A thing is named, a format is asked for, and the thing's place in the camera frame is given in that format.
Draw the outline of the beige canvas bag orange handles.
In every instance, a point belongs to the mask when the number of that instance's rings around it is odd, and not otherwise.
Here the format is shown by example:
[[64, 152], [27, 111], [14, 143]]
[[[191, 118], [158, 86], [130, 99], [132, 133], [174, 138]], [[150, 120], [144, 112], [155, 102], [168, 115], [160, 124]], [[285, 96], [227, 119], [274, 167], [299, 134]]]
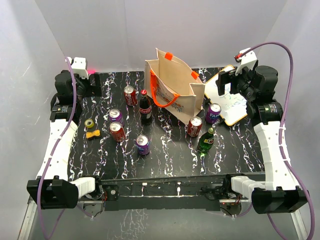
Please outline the beige canvas bag orange handles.
[[199, 74], [170, 52], [156, 49], [157, 59], [146, 60], [144, 88], [159, 108], [187, 125], [203, 110], [205, 84]]

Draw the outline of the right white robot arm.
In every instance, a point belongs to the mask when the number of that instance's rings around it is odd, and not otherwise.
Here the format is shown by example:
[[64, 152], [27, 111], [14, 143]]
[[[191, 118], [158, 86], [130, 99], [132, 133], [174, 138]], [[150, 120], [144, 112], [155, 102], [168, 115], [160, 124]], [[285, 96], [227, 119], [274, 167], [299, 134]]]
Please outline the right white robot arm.
[[258, 138], [265, 169], [265, 181], [255, 181], [243, 173], [227, 174], [223, 180], [223, 194], [233, 199], [237, 195], [247, 198], [258, 214], [293, 213], [307, 203], [307, 197], [287, 168], [281, 152], [285, 149], [285, 136], [279, 131], [283, 108], [273, 97], [278, 72], [270, 66], [256, 66], [221, 71], [216, 85], [218, 94], [230, 84], [230, 94], [240, 94], [246, 100], [246, 111]]

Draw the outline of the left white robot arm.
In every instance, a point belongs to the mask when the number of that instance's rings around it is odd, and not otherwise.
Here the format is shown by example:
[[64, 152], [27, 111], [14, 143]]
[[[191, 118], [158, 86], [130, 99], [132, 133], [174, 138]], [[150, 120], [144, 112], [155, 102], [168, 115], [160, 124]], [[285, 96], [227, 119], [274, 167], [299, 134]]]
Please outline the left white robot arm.
[[50, 135], [42, 166], [35, 180], [26, 189], [31, 198], [45, 209], [73, 209], [78, 200], [87, 196], [93, 200], [103, 195], [96, 175], [69, 181], [68, 162], [72, 142], [82, 114], [81, 101], [102, 94], [99, 81], [92, 85], [87, 70], [62, 70], [55, 76], [56, 94], [50, 103]]

